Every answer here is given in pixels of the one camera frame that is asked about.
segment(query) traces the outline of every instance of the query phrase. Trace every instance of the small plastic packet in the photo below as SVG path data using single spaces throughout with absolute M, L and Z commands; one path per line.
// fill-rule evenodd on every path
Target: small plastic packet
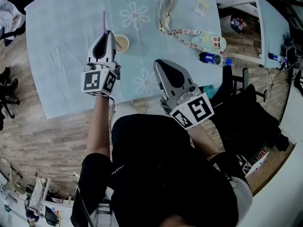
M 209 9 L 209 5 L 206 4 L 203 0 L 197 1 L 195 6 L 195 12 L 197 12 L 199 15 L 206 17 L 208 9 Z

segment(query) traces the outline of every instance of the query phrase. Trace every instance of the paper cup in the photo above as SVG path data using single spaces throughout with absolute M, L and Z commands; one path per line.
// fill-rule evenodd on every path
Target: paper cup
M 116 44 L 116 52 L 117 53 L 124 53 L 127 51 L 129 47 L 129 40 L 125 35 L 115 35 L 115 40 L 121 45 L 122 48 L 120 48 Z

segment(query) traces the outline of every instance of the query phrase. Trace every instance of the lanyard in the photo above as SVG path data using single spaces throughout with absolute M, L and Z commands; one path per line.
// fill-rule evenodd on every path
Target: lanyard
M 171 20 L 171 4 L 173 3 L 174 0 L 164 0 L 161 5 L 160 5 L 160 19 L 159 19 L 159 30 L 165 34 L 168 35 L 174 35 L 181 43 L 185 44 L 186 46 L 190 48 L 194 48 L 197 50 L 205 51 L 205 47 L 201 44 L 194 44 L 194 43 L 189 43 L 181 38 L 179 38 L 179 34 L 184 34 L 184 35 L 205 35 L 208 34 L 209 32 L 205 31 L 200 31 L 200 30 L 191 30 L 191 29 L 173 29 L 171 30 L 169 28 L 169 23 Z M 164 18 L 164 23 L 162 22 L 162 17 L 163 14 L 167 10 Z

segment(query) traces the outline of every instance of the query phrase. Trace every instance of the white flower print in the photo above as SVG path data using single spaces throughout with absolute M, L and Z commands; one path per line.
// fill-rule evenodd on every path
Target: white flower print
M 129 10 L 121 10 L 119 13 L 123 17 L 127 17 L 123 22 L 122 26 L 123 27 L 128 27 L 132 23 L 134 24 L 134 28 L 136 30 L 140 30 L 142 25 L 141 22 L 148 23 L 150 22 L 151 18 L 143 15 L 144 13 L 147 12 L 147 6 L 141 6 L 137 10 L 137 5 L 134 2 L 131 2 L 129 4 Z
M 141 76 L 134 77 L 133 83 L 139 84 L 139 87 L 136 89 L 136 94 L 146 93 L 147 96 L 152 96 L 153 88 L 159 89 L 158 82 L 156 80 L 155 73 L 149 74 L 146 68 L 141 69 Z

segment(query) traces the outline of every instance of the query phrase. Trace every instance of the blue bottle cap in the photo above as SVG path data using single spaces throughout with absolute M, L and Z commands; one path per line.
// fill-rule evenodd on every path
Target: blue bottle cap
M 231 65 L 232 65 L 232 60 L 227 58 L 227 59 L 225 60 L 225 65 L 231 66 Z

